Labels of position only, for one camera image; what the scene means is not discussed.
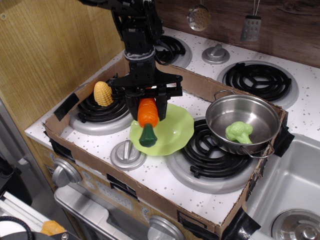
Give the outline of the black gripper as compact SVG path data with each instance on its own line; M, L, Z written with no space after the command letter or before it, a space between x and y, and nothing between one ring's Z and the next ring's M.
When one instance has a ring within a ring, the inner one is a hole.
M112 88L124 89L128 110L135 121L138 120L140 98L155 98L158 118L162 121L166 118L168 99L183 94L183 77L158 70L155 56L155 51L143 54L125 51L124 58L129 64L129 73L107 81Z

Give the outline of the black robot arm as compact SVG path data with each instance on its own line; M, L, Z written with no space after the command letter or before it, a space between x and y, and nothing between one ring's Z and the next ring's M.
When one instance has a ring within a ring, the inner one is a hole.
M82 4L111 11L124 43L129 73L110 79L113 98L122 98L132 117L138 118L141 99L154 98L160 120L166 118L167 103L182 95L182 76L157 69L155 44L163 34L163 22L152 0L83 0Z

